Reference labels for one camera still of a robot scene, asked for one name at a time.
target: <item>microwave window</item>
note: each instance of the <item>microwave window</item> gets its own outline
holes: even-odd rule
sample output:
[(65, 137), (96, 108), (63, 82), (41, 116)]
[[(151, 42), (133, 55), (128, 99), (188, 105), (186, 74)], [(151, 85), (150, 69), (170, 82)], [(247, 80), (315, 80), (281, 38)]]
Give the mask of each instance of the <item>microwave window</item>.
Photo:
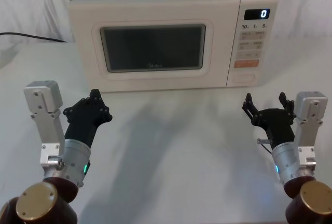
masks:
[(205, 25), (103, 27), (107, 70), (116, 72), (200, 69)]

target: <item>white table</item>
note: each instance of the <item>white table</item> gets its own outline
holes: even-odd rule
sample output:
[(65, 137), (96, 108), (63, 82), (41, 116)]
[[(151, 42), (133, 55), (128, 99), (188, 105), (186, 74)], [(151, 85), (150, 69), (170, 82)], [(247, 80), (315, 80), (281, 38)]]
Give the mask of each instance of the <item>white table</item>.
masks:
[[(332, 39), (273, 40), (261, 86), (103, 94), (114, 119), (98, 129), (85, 186), (72, 203), (79, 223), (284, 221), (290, 199), (272, 157), (256, 145), (265, 133), (242, 103), (248, 92), (258, 109), (281, 107), (281, 91), (289, 99), (299, 91), (332, 99), (331, 54)], [(11, 58), (0, 69), (0, 205), (43, 177), (24, 87), (56, 80), (62, 110), (89, 94), (75, 44), (1, 51), (1, 59)], [(61, 121), (66, 129), (63, 115)], [(332, 186), (331, 104), (323, 121), (316, 177)]]

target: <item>small wire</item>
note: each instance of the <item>small wire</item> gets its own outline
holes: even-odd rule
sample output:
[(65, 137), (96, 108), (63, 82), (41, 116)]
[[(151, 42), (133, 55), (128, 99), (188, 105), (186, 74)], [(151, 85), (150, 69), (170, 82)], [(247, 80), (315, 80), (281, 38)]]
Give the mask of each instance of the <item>small wire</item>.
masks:
[(59, 40), (59, 39), (54, 39), (54, 38), (49, 38), (49, 37), (42, 37), (42, 36), (33, 36), (33, 35), (17, 33), (17, 32), (2, 32), (2, 33), (0, 33), (0, 36), (4, 36), (4, 35), (25, 36), (25, 37), (31, 37), (31, 38), (36, 38), (36, 39), (48, 40), (48, 41), (57, 41), (58, 43), (66, 43), (66, 41)]
[(269, 149), (265, 147), (265, 145), (263, 145), (263, 144), (260, 144), (260, 145), (262, 145), (263, 148), (264, 148), (268, 153), (270, 153), (270, 154), (272, 155), (272, 152), (270, 152)]

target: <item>microwave oven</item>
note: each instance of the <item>microwave oven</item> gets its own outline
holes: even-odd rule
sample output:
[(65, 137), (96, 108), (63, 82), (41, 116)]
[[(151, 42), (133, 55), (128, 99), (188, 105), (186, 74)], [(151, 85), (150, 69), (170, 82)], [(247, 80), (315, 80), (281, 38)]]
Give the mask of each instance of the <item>microwave oven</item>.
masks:
[(253, 86), (278, 0), (71, 0), (90, 88)]

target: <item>white curtain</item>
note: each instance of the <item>white curtain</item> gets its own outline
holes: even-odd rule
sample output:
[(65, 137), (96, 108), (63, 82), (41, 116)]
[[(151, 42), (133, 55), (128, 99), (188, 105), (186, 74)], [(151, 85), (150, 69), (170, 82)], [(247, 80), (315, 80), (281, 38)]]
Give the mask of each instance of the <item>white curtain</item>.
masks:
[[(22, 32), (73, 41), (69, 0), (0, 0), (0, 32)], [(280, 0), (274, 37), (332, 37), (332, 0)], [(3, 43), (41, 40), (1, 36)]]

